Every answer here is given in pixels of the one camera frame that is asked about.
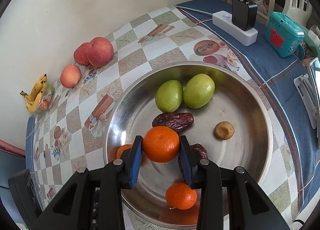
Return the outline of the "red apple middle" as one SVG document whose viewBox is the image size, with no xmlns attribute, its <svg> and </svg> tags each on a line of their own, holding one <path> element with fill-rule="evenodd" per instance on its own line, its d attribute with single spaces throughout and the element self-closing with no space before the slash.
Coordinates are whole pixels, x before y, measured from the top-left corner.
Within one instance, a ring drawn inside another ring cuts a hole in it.
<svg viewBox="0 0 320 230">
<path fill-rule="evenodd" d="M 85 42 L 74 51 L 73 57 L 77 64 L 81 66 L 90 65 L 90 62 L 87 57 L 87 50 L 90 47 L 91 47 L 91 44 L 89 42 Z"/>
</svg>

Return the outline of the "dried red date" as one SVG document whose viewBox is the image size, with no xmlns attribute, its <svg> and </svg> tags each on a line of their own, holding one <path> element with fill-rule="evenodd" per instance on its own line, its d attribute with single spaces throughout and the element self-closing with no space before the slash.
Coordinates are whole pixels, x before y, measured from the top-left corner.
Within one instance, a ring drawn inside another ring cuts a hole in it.
<svg viewBox="0 0 320 230">
<path fill-rule="evenodd" d="M 191 127 L 194 123 L 194 117 L 191 113 L 162 113 L 156 116 L 152 121 L 153 127 L 165 126 L 176 133 L 182 132 Z"/>
<path fill-rule="evenodd" d="M 198 157 L 198 158 L 201 157 L 201 158 L 206 158 L 206 159 L 208 158 L 207 150 L 201 144 L 196 143 L 196 144 L 190 145 L 190 148 L 193 150 L 193 153 L 196 157 Z M 180 172 L 184 178 L 184 181 L 187 182 L 185 179 L 185 176 L 184 176 L 180 155 L 178 155 L 178 165 L 180 168 Z"/>
</svg>

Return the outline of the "yellow banana bunch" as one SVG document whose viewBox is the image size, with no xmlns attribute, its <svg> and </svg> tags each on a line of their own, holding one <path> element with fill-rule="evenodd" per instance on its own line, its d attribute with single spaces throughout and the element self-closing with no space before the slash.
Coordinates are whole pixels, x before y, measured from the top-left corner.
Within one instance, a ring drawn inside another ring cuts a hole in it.
<svg viewBox="0 0 320 230">
<path fill-rule="evenodd" d="M 29 113 L 32 114 L 37 109 L 42 99 L 44 90 L 46 89 L 46 85 L 47 85 L 47 74 L 44 74 L 34 84 L 30 94 L 25 93 L 23 90 L 20 92 L 20 95 L 22 95 L 24 98 L 25 106 Z"/>
</svg>

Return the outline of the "pale pink apple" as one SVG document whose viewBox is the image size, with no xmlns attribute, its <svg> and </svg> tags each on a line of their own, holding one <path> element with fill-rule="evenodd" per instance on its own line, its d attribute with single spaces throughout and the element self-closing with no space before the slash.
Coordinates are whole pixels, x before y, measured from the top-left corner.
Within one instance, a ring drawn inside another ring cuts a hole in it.
<svg viewBox="0 0 320 230">
<path fill-rule="evenodd" d="M 76 65 L 67 65 L 60 76 L 60 82 L 65 88 L 74 88 L 81 79 L 81 70 Z"/>
</svg>

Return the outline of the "mandarin orange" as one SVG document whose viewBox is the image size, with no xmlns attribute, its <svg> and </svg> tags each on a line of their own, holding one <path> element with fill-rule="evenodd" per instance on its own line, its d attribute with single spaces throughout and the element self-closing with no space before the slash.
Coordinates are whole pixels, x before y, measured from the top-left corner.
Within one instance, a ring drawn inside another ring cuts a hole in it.
<svg viewBox="0 0 320 230">
<path fill-rule="evenodd" d="M 186 210 L 195 205 L 197 192 L 185 183 L 175 183 L 167 189 L 165 199 L 171 207 Z"/>
<path fill-rule="evenodd" d="M 158 126 L 145 134 L 142 148 L 149 160 L 165 163 L 178 155 L 180 139 L 178 134 L 169 127 Z"/>
</svg>

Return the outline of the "white phone stand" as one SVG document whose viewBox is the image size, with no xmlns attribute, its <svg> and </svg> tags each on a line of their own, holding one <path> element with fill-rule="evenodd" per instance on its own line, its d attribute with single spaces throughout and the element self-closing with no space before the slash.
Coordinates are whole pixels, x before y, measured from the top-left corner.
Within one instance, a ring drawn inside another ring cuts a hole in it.
<svg viewBox="0 0 320 230">
<path fill-rule="evenodd" d="M 300 75 L 293 80 L 293 84 L 304 103 L 312 129 L 316 129 L 318 126 L 318 110 L 316 106 L 316 95 L 309 81 L 309 75 Z"/>
</svg>

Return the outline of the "smartphone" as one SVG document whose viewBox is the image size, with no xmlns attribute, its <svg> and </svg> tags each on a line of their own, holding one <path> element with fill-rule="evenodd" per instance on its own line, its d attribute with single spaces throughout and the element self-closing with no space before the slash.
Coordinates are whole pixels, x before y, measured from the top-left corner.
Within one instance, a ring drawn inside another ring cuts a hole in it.
<svg viewBox="0 0 320 230">
<path fill-rule="evenodd" d="M 315 107 L 316 107 L 316 112 L 317 112 L 317 137 L 319 140 L 319 75 L 320 75 L 320 67 L 319 67 L 319 58 L 316 57 L 314 58 L 310 63 L 309 63 L 309 78 L 312 84 L 312 89 L 313 89 L 313 94 L 315 96 Z"/>
</svg>

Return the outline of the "black charger plug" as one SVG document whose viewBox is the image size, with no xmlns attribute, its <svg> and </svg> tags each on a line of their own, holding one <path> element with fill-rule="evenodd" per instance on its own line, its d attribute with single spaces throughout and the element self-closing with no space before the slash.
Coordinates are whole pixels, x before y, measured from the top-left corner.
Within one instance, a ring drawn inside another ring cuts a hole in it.
<svg viewBox="0 0 320 230">
<path fill-rule="evenodd" d="M 232 0 L 232 23 L 243 31 L 255 26 L 258 6 L 255 2 Z"/>
</svg>

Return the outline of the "checkered patterned tablecloth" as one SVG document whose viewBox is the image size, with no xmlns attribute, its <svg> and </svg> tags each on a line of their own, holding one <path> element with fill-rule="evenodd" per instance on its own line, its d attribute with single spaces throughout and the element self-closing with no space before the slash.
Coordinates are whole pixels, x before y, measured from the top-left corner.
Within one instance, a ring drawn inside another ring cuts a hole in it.
<svg viewBox="0 0 320 230">
<path fill-rule="evenodd" d="M 220 167 L 243 166 L 287 224 L 319 189 L 316 131 L 294 80 L 298 58 L 281 58 L 265 40 L 249 47 L 201 14 L 166 7 L 145 14 L 106 39 L 113 59 L 81 67 L 77 86 L 47 86 L 54 95 L 32 133 L 35 188 L 47 207 L 80 167 L 100 168 L 122 145 L 145 135 L 160 114 L 182 114 L 182 131 Z"/>
</svg>

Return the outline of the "mint green toy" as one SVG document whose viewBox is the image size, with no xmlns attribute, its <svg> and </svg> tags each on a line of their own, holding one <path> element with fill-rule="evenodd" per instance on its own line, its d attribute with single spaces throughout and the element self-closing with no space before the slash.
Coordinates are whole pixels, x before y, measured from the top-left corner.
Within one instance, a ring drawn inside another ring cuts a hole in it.
<svg viewBox="0 0 320 230">
<path fill-rule="evenodd" d="M 319 57 L 319 27 L 314 24 L 310 29 L 299 24 L 299 26 L 304 31 L 304 41 L 310 48 L 310 50 L 315 54 L 316 57 Z"/>
</svg>

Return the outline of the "small mandarin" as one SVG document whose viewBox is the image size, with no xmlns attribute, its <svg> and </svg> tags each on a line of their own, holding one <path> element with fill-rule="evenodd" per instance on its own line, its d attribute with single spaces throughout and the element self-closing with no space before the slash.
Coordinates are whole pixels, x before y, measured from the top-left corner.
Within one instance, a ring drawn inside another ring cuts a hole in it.
<svg viewBox="0 0 320 230">
<path fill-rule="evenodd" d="M 119 147 L 117 150 L 117 153 L 116 153 L 116 159 L 121 158 L 123 151 L 125 151 L 127 149 L 131 149 L 131 148 L 132 148 L 132 144 L 125 144 L 125 145 L 122 145 L 121 147 Z"/>
</svg>

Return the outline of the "brown longan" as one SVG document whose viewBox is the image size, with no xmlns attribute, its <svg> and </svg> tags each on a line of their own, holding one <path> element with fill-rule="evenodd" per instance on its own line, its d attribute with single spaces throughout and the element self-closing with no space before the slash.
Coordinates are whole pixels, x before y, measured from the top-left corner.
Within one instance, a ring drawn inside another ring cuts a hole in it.
<svg viewBox="0 0 320 230">
<path fill-rule="evenodd" d="M 214 128 L 214 135 L 220 140 L 228 140 L 234 132 L 233 125 L 228 121 L 219 122 Z"/>
</svg>

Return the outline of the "teal toy box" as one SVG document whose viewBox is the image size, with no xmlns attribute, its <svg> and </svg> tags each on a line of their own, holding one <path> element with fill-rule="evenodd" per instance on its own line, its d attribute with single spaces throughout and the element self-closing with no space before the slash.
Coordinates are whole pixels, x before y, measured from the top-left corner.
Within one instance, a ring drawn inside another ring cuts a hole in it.
<svg viewBox="0 0 320 230">
<path fill-rule="evenodd" d="M 294 54 L 304 36 L 303 29 L 289 16 L 271 12 L 265 40 L 281 58 Z"/>
</svg>

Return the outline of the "green jujube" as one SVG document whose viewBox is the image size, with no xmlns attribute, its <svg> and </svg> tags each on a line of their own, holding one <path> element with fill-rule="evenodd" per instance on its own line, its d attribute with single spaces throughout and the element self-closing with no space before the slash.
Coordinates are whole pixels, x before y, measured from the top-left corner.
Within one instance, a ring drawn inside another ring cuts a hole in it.
<svg viewBox="0 0 320 230">
<path fill-rule="evenodd" d="M 205 106 L 213 97 L 215 82 L 206 74 L 197 74 L 190 79 L 184 88 L 184 103 L 192 109 Z"/>
<path fill-rule="evenodd" d="M 155 102 L 157 108 L 163 112 L 174 112 L 183 100 L 183 87 L 177 80 L 169 80 L 163 83 L 157 90 Z"/>
</svg>

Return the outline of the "white power strip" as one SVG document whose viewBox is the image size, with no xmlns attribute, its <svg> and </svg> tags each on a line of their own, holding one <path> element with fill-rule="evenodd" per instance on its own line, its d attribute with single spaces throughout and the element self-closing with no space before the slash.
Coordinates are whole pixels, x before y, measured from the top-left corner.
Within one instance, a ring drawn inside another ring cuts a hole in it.
<svg viewBox="0 0 320 230">
<path fill-rule="evenodd" d="M 232 14 L 226 11 L 219 11 L 212 14 L 213 25 L 216 25 L 223 31 L 227 32 L 244 46 L 249 46 L 256 42 L 258 31 L 251 28 L 243 31 L 232 23 Z"/>
</svg>

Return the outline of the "large steel basin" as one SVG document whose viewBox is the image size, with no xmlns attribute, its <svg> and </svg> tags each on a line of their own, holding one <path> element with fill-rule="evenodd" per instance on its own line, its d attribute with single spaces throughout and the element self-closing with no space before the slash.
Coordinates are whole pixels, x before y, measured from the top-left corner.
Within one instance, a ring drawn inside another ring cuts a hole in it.
<svg viewBox="0 0 320 230">
<path fill-rule="evenodd" d="M 189 144 L 201 144 L 211 161 L 219 167 L 244 167 L 258 184 L 262 184 L 270 166 L 273 151 L 272 125 L 263 101 L 255 90 L 237 74 L 204 62 L 180 62 L 157 68 L 136 80 L 117 101 L 105 132 L 105 159 L 116 156 L 117 149 L 132 143 L 137 135 L 145 135 L 153 119 L 159 115 L 155 95 L 166 81 L 177 80 L 182 85 L 197 74 L 206 74 L 215 82 L 212 99 L 203 107 L 191 109 L 181 104 L 179 112 L 193 114 L 194 123 L 182 131 Z M 230 122 L 234 135 L 220 140 L 215 126 Z M 156 163 L 142 158 L 142 167 L 133 190 L 124 190 L 123 202 L 131 211 L 148 222 L 173 229 L 190 229 L 192 223 L 175 223 L 161 219 L 161 212 L 173 215 L 165 201 L 165 191 L 183 177 L 178 162 Z"/>
</svg>

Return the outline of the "red apple right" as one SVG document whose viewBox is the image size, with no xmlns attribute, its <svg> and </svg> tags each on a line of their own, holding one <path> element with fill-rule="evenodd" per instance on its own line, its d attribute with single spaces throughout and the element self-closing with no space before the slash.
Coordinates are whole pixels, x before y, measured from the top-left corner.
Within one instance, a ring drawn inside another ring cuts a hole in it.
<svg viewBox="0 0 320 230">
<path fill-rule="evenodd" d="M 87 58 L 91 65 L 95 67 L 102 67 L 112 60 L 114 48 L 108 39 L 96 37 L 89 42 L 89 45 Z"/>
</svg>

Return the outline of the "clear fruit bag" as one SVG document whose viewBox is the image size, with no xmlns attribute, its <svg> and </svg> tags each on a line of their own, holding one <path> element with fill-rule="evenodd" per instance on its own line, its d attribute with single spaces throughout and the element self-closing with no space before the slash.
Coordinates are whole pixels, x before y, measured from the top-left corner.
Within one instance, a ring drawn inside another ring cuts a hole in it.
<svg viewBox="0 0 320 230">
<path fill-rule="evenodd" d="M 51 84 L 48 84 L 44 90 L 44 93 L 37 107 L 37 111 L 39 113 L 47 112 L 51 108 L 53 104 L 54 95 L 55 95 L 55 88 Z"/>
</svg>

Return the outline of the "red apple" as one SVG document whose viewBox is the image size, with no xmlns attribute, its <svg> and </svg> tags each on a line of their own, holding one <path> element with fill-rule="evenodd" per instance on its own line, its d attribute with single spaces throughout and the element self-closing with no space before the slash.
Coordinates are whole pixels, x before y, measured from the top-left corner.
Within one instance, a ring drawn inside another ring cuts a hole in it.
<svg viewBox="0 0 320 230">
<path fill-rule="evenodd" d="M 91 65 L 95 67 L 102 67 L 112 60 L 114 48 L 108 39 L 96 37 L 89 42 L 89 45 L 87 58 Z"/>
<path fill-rule="evenodd" d="M 74 51 L 73 57 L 77 64 L 81 66 L 90 65 L 90 62 L 87 57 L 87 50 L 90 47 L 91 47 L 91 44 L 89 42 L 85 42 Z"/>
</svg>

